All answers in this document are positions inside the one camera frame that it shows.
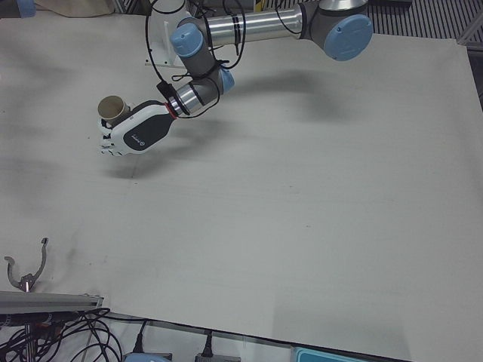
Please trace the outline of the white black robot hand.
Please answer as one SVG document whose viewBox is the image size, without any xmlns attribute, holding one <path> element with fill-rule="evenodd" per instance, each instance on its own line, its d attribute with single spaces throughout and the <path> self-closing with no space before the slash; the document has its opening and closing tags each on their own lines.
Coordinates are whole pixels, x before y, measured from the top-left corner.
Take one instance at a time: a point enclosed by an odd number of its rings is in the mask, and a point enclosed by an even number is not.
<svg viewBox="0 0 483 362">
<path fill-rule="evenodd" d="M 143 154 L 168 135 L 176 119 L 168 106 L 155 100 L 143 102 L 112 119 L 100 118 L 100 153 Z"/>
</svg>

